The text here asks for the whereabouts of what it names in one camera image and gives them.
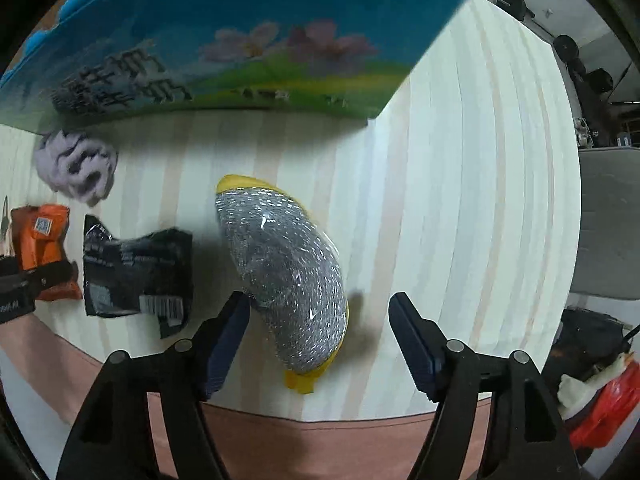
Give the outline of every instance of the blue box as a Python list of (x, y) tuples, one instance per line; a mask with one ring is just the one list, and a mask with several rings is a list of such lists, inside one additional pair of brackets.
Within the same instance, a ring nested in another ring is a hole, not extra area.
[(185, 108), (374, 118), (463, 0), (67, 0), (0, 81), (31, 131)]

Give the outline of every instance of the black plastic package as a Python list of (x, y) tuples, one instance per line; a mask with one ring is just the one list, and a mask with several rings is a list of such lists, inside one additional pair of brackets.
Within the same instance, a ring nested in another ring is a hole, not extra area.
[(187, 324), (193, 299), (191, 234), (165, 229), (131, 240), (114, 238), (84, 217), (84, 307), (88, 316), (154, 314), (160, 337)]

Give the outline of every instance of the purple cloth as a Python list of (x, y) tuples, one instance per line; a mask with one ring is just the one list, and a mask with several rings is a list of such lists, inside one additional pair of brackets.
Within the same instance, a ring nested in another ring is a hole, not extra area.
[(111, 189), (118, 153), (101, 140), (60, 130), (39, 143), (33, 161), (38, 176), (53, 191), (96, 203)]

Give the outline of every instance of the white object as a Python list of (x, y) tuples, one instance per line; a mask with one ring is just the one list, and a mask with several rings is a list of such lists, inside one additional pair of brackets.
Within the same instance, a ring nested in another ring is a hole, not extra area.
[(620, 377), (622, 372), (626, 370), (627, 360), (627, 354), (620, 354), (612, 364), (585, 382), (563, 374), (560, 377), (560, 387), (558, 388), (558, 400), (560, 401), (558, 409), (562, 420), (576, 415), (593, 399), (599, 389), (606, 386), (609, 381)]

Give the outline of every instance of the red bag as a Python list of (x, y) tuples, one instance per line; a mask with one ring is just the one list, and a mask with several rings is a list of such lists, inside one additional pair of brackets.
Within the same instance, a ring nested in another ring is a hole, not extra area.
[(602, 389), (589, 416), (569, 435), (574, 449), (605, 447), (640, 402), (640, 364), (632, 361)]

